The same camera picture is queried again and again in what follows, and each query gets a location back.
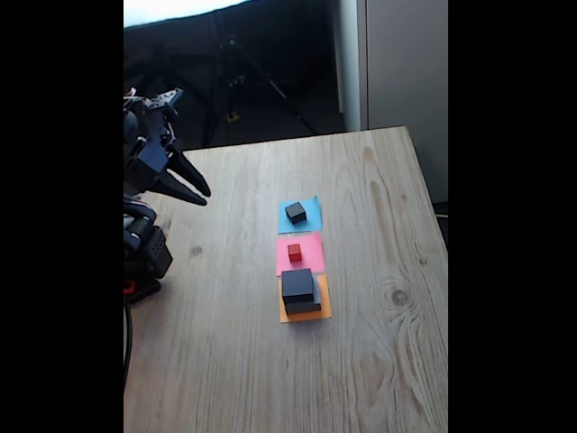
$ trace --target orange paper square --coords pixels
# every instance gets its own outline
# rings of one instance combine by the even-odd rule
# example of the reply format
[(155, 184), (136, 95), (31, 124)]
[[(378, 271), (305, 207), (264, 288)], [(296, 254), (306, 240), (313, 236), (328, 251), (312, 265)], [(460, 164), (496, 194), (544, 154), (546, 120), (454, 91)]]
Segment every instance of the orange paper square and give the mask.
[(318, 293), (321, 297), (321, 309), (319, 311), (308, 311), (307, 313), (287, 314), (285, 305), (282, 302), (282, 280), (279, 279), (279, 305), (280, 305), (280, 323), (302, 322), (304, 320), (317, 320), (320, 318), (331, 318), (331, 297), (328, 294), (328, 282), (326, 274), (322, 273), (316, 276), (318, 284)]

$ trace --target tripod leg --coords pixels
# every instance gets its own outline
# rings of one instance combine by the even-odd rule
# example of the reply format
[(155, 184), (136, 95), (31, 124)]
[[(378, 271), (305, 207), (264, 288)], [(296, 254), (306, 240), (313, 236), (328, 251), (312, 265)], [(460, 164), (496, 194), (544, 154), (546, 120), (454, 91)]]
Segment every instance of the tripod leg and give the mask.
[(243, 48), (243, 46), (238, 43), (237, 41), (235, 41), (234, 39), (229, 39), (228, 40), (229, 44), (232, 47), (235, 47), (248, 61), (249, 63), (251, 63), (251, 65), (262, 75), (262, 77), (264, 79), (267, 80), (267, 82), (270, 84), (270, 86), (279, 94), (279, 96), (283, 99), (283, 101), (285, 102), (285, 104), (287, 105), (287, 109), (298, 119), (300, 120), (303, 125), (308, 129), (308, 131), (310, 131), (310, 133), (312, 135), (316, 135), (316, 130), (313, 127), (312, 124), (310, 124), (310, 122), (308, 122), (308, 120), (303, 116), (303, 114), (298, 110), (298, 108), (289, 101), (289, 99), (287, 98), (287, 96), (284, 94), (284, 92), (282, 90), (280, 90), (279, 86), (277, 86), (277, 83), (275, 83), (274, 81), (272, 81), (272, 79), (269, 78), (269, 76), (267, 75), (267, 73), (261, 68), (261, 66), (259, 66), (259, 64), (249, 55), (248, 52), (246, 52)]

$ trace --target wood grain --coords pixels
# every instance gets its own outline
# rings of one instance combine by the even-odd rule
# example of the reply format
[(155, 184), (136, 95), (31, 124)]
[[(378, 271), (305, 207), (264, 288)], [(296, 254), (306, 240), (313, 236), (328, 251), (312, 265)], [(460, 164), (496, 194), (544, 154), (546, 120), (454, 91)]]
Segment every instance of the wood grain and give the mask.
[[(143, 197), (174, 262), (133, 307), (124, 431), (447, 431), (447, 251), (407, 129), (188, 157), (208, 206)], [(333, 318), (281, 325), (278, 204), (315, 194)]]

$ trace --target blue paper square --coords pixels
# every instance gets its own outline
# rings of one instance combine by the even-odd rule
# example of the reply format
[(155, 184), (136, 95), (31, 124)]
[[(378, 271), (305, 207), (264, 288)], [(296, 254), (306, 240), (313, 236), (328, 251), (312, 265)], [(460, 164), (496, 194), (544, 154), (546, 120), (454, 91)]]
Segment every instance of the blue paper square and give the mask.
[(320, 232), (323, 230), (323, 218), (321, 217), (321, 207), (318, 204), (316, 196), (310, 200), (299, 200), (300, 204), (307, 212), (307, 221), (301, 221), (293, 225), (285, 207), (290, 206), (296, 201), (283, 201), (279, 206), (279, 234), (281, 233), (300, 233), (300, 232)]

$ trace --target dark background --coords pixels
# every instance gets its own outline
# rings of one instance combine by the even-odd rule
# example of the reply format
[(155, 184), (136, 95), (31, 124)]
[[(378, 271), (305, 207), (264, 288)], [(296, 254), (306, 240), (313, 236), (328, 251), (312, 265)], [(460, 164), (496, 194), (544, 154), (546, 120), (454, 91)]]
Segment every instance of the dark background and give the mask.
[[(318, 134), (342, 133), (345, 130), (338, 107), (329, 3), (326, 0), (258, 0), (209, 14), (128, 28), (124, 30), (124, 67), (125, 70), (133, 66), (139, 69), (139, 62), (151, 59), (162, 44), (163, 52), (169, 55), (206, 56), (197, 65), (180, 62), (170, 67), (207, 97), (215, 77), (223, 77), (227, 70), (232, 71), (233, 76), (244, 76), (243, 84), (235, 86), (232, 93), (234, 111), (240, 118), (231, 123), (225, 121), (226, 85), (218, 81), (215, 84), (212, 100), (218, 126), (209, 147), (311, 135), (240, 52), (227, 50), (230, 61), (222, 59), (215, 68), (218, 45), (225, 41), (225, 33), (217, 21), (220, 18), (226, 33), (235, 36)], [(124, 78), (125, 85), (136, 87), (140, 95), (147, 97), (181, 85), (177, 80), (156, 79), (142, 88), (139, 82), (142, 74)], [(185, 148), (201, 147), (203, 106), (185, 89), (177, 109), (176, 132)]]

